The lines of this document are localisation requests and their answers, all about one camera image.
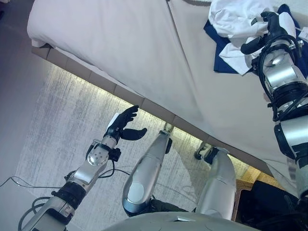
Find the white bed sheet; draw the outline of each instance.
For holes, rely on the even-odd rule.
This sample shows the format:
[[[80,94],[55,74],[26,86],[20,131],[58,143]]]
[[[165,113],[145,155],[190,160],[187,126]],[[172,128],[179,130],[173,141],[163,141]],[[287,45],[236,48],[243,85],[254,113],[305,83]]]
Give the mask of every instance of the white bed sheet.
[[[264,160],[296,194],[257,76],[215,73],[216,44],[203,30],[209,7],[183,0],[169,5],[174,21],[165,0],[36,0],[28,33]]]

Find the bed leg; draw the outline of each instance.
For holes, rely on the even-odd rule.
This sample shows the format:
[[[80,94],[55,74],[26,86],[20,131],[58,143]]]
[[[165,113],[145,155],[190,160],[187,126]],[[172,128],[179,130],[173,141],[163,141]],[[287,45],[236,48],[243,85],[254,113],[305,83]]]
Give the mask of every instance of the bed leg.
[[[202,141],[202,143],[200,144],[199,148],[197,149],[197,151],[195,151],[194,153],[194,157],[197,159],[197,160],[201,160],[203,159],[203,157],[210,151],[210,149],[212,148],[213,146],[208,144],[208,143],[205,143],[204,141]]]

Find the black cable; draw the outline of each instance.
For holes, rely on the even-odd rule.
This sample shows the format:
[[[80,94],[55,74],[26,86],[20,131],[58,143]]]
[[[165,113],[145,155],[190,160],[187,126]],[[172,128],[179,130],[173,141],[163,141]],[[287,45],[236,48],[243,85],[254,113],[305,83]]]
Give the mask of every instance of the black cable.
[[[276,42],[277,40],[279,39],[284,39],[286,41],[288,41],[290,44],[293,42],[294,45],[295,45],[295,56],[294,55],[290,55],[290,57],[292,58],[292,61],[294,62],[294,64],[296,65],[298,59],[300,58],[300,48],[299,48],[299,45],[297,43],[297,40],[293,37],[293,36],[290,36],[290,35],[279,35],[273,39],[271,39],[265,46],[264,48],[262,49],[262,52],[259,56],[259,60],[258,60],[258,69],[257,69],[257,72],[258,72],[258,76],[259,76],[259,80],[261,82],[261,85],[267,95],[267,97],[270,99],[271,101],[271,106],[272,106],[272,109],[273,109],[273,121],[276,122],[276,121],[279,121],[279,120],[282,120],[284,117],[286,117],[288,115],[288,113],[291,111],[291,109],[294,108],[294,106],[296,106],[303,98],[305,98],[305,96],[307,95],[307,92],[305,92],[303,95],[301,95],[300,97],[298,97],[288,108],[287,110],[285,110],[280,116],[277,116],[277,105],[276,105],[276,102],[275,100],[273,99],[272,95],[270,94],[268,88],[266,87],[266,84],[265,84],[265,76],[264,76],[264,73],[263,73],[263,65],[264,65],[264,61],[265,61],[265,58],[267,56],[267,54],[269,52],[272,52],[272,50],[274,49],[274,47],[271,47],[272,43]],[[285,46],[280,46],[280,49],[284,49],[284,50],[288,50],[287,52],[289,54],[293,54],[294,52],[291,51],[290,48],[288,48],[286,45]]]
[[[106,171],[106,172],[103,172],[102,174],[100,174],[99,176],[98,176],[98,178],[107,178],[107,177],[111,177],[111,176],[113,176],[113,174],[115,173],[115,162],[112,160],[112,169],[110,169],[110,170],[112,170],[112,173],[110,174],[110,175],[108,175],[108,176],[103,176],[104,174],[106,174],[108,171],[110,171],[110,170],[108,170],[108,171]]]
[[[20,179],[21,181],[23,181],[24,183],[26,183],[28,186],[27,186],[27,185],[22,185],[22,184],[18,183],[16,180],[14,180],[14,178]],[[21,186],[21,187],[31,188],[31,189],[60,189],[60,188],[61,188],[61,187],[48,187],[48,186],[34,186],[34,185],[29,184],[28,182],[26,182],[25,180],[23,180],[22,178],[17,177],[17,176],[12,176],[12,177],[7,178],[7,180],[6,180],[4,183],[2,183],[2,184],[0,185],[0,187],[2,187],[2,186],[3,186],[5,183],[7,183],[9,180],[13,181],[15,184],[17,184],[17,185],[19,185],[19,186]]]
[[[42,207],[44,204],[45,204],[45,203],[38,204],[38,205],[34,206],[34,208],[36,209],[36,208]],[[22,215],[22,217],[20,218],[19,223],[18,223],[18,231],[21,231],[22,225],[23,225],[23,221],[24,221],[25,217],[26,217],[29,213],[32,212],[32,209],[33,209],[33,208],[28,209],[28,210]]]
[[[35,202],[36,201],[39,201],[39,200],[48,200],[48,199],[50,199],[50,197],[49,196],[42,196],[42,197],[39,197],[39,198],[37,198],[37,199],[35,199],[33,202],[32,202],[32,211],[34,212],[34,214],[36,214],[37,213],[37,211],[35,210]]]

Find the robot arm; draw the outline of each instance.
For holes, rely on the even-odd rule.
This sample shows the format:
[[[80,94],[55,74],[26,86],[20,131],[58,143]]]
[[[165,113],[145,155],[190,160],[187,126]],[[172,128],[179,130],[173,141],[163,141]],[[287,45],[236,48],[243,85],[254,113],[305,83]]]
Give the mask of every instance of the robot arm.
[[[281,152],[296,162],[298,196],[308,195],[308,83],[296,66],[303,41],[297,41],[282,26],[293,21],[289,14],[261,14],[268,34],[244,44],[244,54],[263,47],[252,61],[273,109],[274,132]]]
[[[116,115],[101,141],[94,140],[90,146],[86,161],[58,191],[50,198],[37,214],[25,225],[23,231],[63,231],[72,219],[75,210],[95,184],[99,174],[106,168],[108,160],[118,161],[121,151],[114,149],[120,138],[138,140],[147,129],[124,129],[137,115],[138,106],[133,106]]]

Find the robot forearm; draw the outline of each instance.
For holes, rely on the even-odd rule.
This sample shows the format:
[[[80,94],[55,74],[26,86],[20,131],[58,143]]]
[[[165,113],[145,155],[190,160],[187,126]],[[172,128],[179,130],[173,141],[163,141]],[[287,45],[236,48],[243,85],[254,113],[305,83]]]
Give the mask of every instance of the robot forearm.
[[[308,83],[296,66],[303,42],[288,35],[276,13],[263,12],[261,16],[268,21],[268,34],[258,38],[255,48],[255,43],[248,43],[241,51],[249,54],[263,47],[252,65],[271,101],[268,107],[273,109],[279,148],[296,161],[297,192],[303,197],[308,194]]]

